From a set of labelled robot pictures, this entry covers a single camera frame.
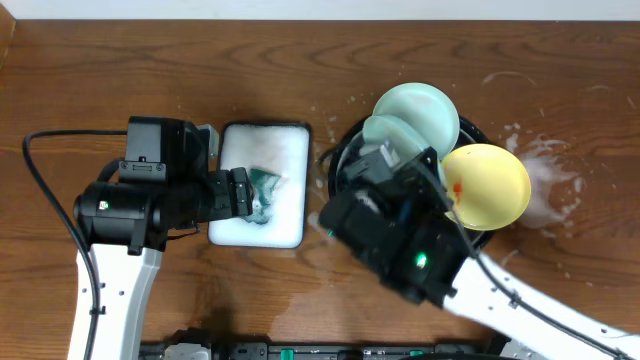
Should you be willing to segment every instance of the red stain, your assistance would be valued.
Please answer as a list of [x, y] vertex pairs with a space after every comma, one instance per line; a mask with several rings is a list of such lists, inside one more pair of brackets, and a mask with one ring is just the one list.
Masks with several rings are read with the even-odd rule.
[[462, 200], [462, 179], [453, 184], [453, 193], [456, 195], [456, 204], [460, 204], [460, 200]]

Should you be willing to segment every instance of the green led indicator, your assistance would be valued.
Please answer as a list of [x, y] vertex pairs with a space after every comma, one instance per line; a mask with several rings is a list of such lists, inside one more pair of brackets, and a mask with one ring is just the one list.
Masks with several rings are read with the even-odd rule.
[[429, 258], [427, 258], [427, 254], [418, 253], [418, 255], [416, 255], [417, 267], [419, 267], [420, 269], [424, 269], [424, 267], [427, 266], [428, 263], [429, 263]]

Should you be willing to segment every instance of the yellow bowl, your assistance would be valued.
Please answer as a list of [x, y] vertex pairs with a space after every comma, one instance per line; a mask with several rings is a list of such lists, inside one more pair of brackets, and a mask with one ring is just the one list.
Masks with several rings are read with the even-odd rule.
[[[489, 231], [516, 221], [531, 198], [524, 165], [507, 150], [488, 144], [460, 147], [442, 161], [449, 197], [462, 224]], [[450, 219], [453, 214], [447, 213]]]

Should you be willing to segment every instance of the white backdrop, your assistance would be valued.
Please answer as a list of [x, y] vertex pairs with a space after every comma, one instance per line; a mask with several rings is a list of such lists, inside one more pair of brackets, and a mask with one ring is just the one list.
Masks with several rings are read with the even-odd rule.
[[640, 20], [640, 0], [0, 0], [16, 19]]

